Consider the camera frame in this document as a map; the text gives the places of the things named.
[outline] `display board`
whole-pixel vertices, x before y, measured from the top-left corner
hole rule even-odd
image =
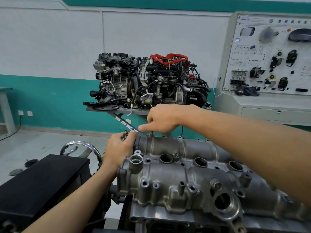
[[[222,90],[311,95],[311,18],[238,14]]]

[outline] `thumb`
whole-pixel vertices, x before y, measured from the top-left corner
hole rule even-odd
[[[133,145],[136,139],[136,132],[135,130],[130,131],[130,133],[127,135],[127,138],[125,139],[124,143]]]
[[[156,124],[155,122],[142,124],[138,127],[140,132],[156,132]]]

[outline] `bolt head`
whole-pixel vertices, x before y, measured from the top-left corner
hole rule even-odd
[[[221,190],[221,183],[218,179],[213,179],[211,180],[211,187],[215,190],[215,191],[220,191]]]

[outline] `person's right hand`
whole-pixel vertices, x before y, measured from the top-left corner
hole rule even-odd
[[[148,124],[140,125],[138,130],[141,132],[171,132],[181,125],[180,118],[182,117],[182,112],[188,106],[158,104],[150,109],[147,117]]]

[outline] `teal stripe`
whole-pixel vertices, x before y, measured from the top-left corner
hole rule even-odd
[[[86,111],[82,105],[85,101],[94,101],[89,96],[91,90],[99,86],[97,80],[46,78],[1,75],[2,87],[12,87],[8,92],[8,99],[15,124],[19,122],[17,111],[23,110],[22,125],[60,128],[70,130],[85,130],[97,132],[122,132],[126,129],[107,113]],[[214,101],[214,94],[208,96],[209,101]],[[33,112],[33,117],[27,116],[27,111]],[[138,127],[144,124],[136,115],[124,119],[131,119],[132,125]],[[181,128],[172,132],[173,136],[180,136]],[[197,139],[202,136],[189,130],[184,130],[185,138]]]
[[[311,13],[311,2],[259,0],[63,0],[69,6],[101,6],[185,11]]]

